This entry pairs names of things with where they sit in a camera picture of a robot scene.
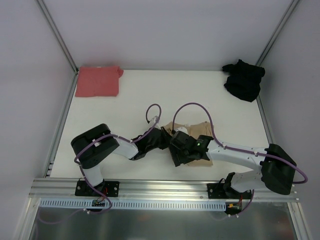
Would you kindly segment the beige t shirt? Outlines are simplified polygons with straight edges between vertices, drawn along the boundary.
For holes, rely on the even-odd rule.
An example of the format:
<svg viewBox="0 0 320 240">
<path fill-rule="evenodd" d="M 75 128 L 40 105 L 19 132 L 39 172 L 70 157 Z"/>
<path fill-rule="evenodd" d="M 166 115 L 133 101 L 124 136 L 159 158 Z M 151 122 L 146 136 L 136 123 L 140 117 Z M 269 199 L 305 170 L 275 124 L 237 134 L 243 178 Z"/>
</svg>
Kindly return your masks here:
<svg viewBox="0 0 320 240">
<path fill-rule="evenodd" d="M 188 129 L 188 133 L 189 133 L 188 135 L 192 136 L 195 139 L 197 139 L 200 135 L 213 137 L 212 130 L 210 129 L 210 123 L 207 121 L 199 123 L 199 124 L 194 124 L 194 125 L 183 125 L 183 124 L 169 122 L 168 124 L 166 124 L 162 127 L 164 127 L 165 130 L 172 137 L 176 133 L 175 128 L 178 128 L 178 127 L 186 127 Z M 212 165 L 213 165 L 213 161 L 209 160 L 209 161 L 207 161 L 207 166 L 205 166 L 205 167 L 211 167 Z"/>
</svg>

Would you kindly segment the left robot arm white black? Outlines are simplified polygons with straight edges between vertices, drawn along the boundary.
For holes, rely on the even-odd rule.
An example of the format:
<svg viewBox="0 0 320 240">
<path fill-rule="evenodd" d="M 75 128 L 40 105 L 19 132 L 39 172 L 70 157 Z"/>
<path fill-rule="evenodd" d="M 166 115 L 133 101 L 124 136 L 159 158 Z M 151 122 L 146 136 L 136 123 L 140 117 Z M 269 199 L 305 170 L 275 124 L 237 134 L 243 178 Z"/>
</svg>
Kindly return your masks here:
<svg viewBox="0 0 320 240">
<path fill-rule="evenodd" d="M 100 163 L 110 154 L 136 161 L 144 158 L 152 150 L 166 149 L 170 139 L 170 134 L 163 127 L 151 127 L 143 135 L 127 140 L 112 134 L 109 127 L 102 123 L 76 136 L 70 145 L 75 153 L 75 162 L 87 180 L 87 191 L 93 196 L 98 196 L 107 187 Z"/>
</svg>

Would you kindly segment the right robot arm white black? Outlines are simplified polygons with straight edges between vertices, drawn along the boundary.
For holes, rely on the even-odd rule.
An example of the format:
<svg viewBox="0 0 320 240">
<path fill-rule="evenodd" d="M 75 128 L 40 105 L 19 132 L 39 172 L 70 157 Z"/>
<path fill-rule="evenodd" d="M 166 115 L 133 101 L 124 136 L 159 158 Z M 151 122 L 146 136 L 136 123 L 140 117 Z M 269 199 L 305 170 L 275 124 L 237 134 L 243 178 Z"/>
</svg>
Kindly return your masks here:
<svg viewBox="0 0 320 240">
<path fill-rule="evenodd" d="M 248 168 L 247 172 L 229 173 L 219 187 L 228 199 L 237 199 L 244 193 L 263 188 L 280 195 L 291 193 L 297 164 L 276 144 L 267 148 L 226 145 L 211 136 L 194 138 L 178 130 L 168 147 L 176 166 L 206 160 Z"/>
</svg>

